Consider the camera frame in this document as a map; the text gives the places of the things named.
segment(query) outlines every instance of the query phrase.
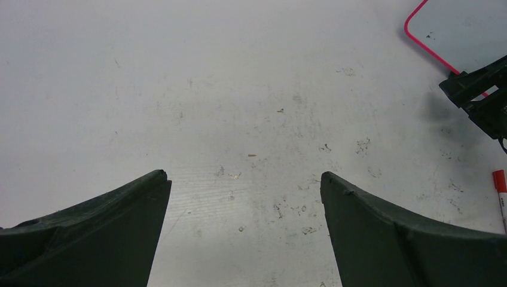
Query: red marker cap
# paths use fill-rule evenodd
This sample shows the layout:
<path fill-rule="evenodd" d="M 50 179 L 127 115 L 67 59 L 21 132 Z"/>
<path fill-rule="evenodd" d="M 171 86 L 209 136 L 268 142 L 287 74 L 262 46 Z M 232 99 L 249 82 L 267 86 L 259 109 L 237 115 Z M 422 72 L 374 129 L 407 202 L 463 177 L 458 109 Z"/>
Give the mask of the red marker cap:
<path fill-rule="evenodd" d="M 505 184 L 505 174 L 503 169 L 493 172 L 494 187 L 498 193 L 507 193 L 507 186 Z"/>

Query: marker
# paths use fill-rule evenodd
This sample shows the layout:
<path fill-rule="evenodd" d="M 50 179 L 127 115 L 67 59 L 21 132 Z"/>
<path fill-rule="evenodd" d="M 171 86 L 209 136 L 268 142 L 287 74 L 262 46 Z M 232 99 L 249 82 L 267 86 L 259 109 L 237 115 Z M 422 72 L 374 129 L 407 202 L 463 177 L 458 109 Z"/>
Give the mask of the marker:
<path fill-rule="evenodd" d="M 496 191 L 498 192 L 498 198 L 500 200 L 500 208 L 502 210 L 503 228 L 507 233 L 507 185 L 505 184 L 505 174 L 503 169 L 493 172 L 493 182 Z"/>

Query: white floor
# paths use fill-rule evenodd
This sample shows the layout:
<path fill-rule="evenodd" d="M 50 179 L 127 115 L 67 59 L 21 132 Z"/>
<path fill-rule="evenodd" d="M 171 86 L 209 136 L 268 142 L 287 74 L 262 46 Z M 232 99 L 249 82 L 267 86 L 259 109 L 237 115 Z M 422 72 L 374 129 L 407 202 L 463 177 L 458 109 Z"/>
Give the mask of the white floor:
<path fill-rule="evenodd" d="M 506 157 L 403 34 L 419 0 L 45 2 L 0 4 L 0 226 L 164 169 L 150 287 L 341 286 L 331 170 L 503 232 Z"/>

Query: dark green plastic part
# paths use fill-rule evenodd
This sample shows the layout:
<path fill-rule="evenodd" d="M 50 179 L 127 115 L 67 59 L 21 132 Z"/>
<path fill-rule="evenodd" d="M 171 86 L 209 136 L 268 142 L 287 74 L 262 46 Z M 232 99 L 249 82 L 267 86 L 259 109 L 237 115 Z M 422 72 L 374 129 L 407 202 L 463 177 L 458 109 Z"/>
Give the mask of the dark green plastic part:
<path fill-rule="evenodd" d="M 505 235 L 423 217 L 331 172 L 320 194 L 344 287 L 507 286 Z"/>
<path fill-rule="evenodd" d="M 170 187 L 156 170 L 0 230 L 0 286 L 146 286 Z"/>

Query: whiteboard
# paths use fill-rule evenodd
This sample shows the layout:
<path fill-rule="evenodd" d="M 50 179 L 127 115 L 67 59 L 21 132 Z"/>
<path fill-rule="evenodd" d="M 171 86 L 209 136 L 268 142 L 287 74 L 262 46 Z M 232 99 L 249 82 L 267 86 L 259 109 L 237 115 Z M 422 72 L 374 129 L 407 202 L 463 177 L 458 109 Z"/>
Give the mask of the whiteboard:
<path fill-rule="evenodd" d="M 507 0 L 424 0 L 405 32 L 456 74 L 507 54 Z"/>

